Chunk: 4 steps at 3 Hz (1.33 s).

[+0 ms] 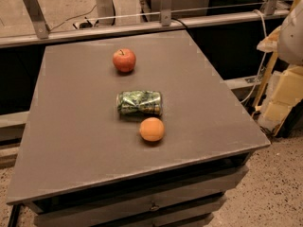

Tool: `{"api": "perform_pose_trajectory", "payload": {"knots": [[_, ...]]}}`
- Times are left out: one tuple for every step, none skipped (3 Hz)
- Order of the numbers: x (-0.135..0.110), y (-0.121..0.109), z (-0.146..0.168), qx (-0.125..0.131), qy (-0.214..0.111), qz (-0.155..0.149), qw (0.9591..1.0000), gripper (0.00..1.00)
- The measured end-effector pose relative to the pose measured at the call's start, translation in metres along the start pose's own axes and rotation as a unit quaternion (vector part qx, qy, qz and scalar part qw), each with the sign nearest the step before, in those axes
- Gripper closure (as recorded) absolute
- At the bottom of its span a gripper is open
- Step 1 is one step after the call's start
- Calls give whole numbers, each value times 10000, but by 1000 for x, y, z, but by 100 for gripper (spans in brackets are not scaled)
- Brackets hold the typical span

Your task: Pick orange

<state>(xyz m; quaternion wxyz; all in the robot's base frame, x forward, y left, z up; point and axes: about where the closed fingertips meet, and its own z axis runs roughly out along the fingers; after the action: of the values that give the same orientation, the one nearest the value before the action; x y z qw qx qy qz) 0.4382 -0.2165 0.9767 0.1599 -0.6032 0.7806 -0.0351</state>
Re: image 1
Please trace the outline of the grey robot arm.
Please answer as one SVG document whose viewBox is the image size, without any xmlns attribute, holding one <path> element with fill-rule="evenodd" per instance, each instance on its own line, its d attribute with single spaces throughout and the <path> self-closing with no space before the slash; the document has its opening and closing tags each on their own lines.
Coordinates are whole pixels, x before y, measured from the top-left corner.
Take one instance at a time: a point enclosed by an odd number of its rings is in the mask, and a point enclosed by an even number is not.
<svg viewBox="0 0 303 227">
<path fill-rule="evenodd" d="M 298 4 L 281 25 L 278 42 L 278 57 L 295 65 L 303 65 L 303 8 Z"/>
</svg>

